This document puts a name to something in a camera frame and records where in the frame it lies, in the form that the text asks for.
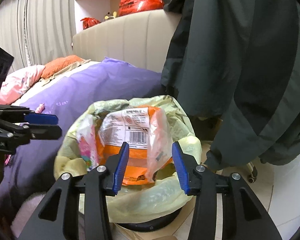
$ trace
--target blue gripper pad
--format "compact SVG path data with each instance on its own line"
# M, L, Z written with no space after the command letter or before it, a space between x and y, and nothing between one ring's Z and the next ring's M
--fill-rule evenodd
M123 143L120 149L120 160L118 166L114 172L114 183L112 190L117 195L121 189L124 173L126 172L128 160L129 160L129 144Z
M185 194L188 194L190 192L190 186L189 186L189 174L186 169L186 166L182 159L183 151L179 145L178 142L174 142L172 144L172 158L174 162L174 166L176 168L179 184L181 189L185 192Z
M58 124L58 117L53 114L29 113L25 116L25 122L29 124Z

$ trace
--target red plastic bag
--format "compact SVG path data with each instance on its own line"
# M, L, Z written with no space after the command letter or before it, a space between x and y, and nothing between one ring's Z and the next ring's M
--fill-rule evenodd
M162 0L121 0L119 6L119 16L143 12L149 10L162 9Z
M90 17L85 17L83 18L81 21L83 21L82 23L82 26L83 26L83 29L88 29L94 25L97 25L99 23L101 23L100 21L98 21L97 19L95 18L90 18Z

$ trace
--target tiled floor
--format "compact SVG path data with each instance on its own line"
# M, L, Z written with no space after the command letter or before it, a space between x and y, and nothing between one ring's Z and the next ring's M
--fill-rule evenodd
M202 151L204 156L207 150L208 150L207 145L202 145ZM257 195L257 197L260 199L264 207L268 210L271 201L273 181L274 181L273 167L270 164L261 164L259 160L255 160L253 163L258 170L258 177L255 183L249 185L254 191L254 193ZM241 174L245 179L247 179L249 175L249 171L246 166L227 168L222 171L222 174L227 176L232 172L237 172ZM186 219L186 221L175 232L174 236L178 240L188 239L192 216L193 216L193 212L191 212L191 214ZM217 195L217 224L216 224L215 240L221 240L221 238L222 238L222 198L221 195L218 194ZM127 238L123 236L115 227L113 229L113 239L127 240Z

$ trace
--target upholstered headboard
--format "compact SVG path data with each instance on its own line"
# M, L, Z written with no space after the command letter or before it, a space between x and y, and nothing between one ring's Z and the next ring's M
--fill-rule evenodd
M180 18L153 10L108 20L76 34L74 54L93 61L112 57L161 72Z

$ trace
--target metal screw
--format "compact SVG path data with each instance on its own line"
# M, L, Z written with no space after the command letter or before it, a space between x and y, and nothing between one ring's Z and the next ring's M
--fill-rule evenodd
M240 174L238 173L233 173L232 174L232 178L236 179L236 180L239 180L241 178Z
M195 169L196 169L197 171L199 171L199 172L203 172L203 171L206 170L206 167L203 166L203 165L198 165Z
M103 166L103 165L97 167L97 171L98 171L98 172L103 172L103 171L105 171L106 169L107 169L106 166Z
M70 174L69 173L64 173L64 174L61 175L61 179L63 179L63 180L67 180L69 178L70 178Z

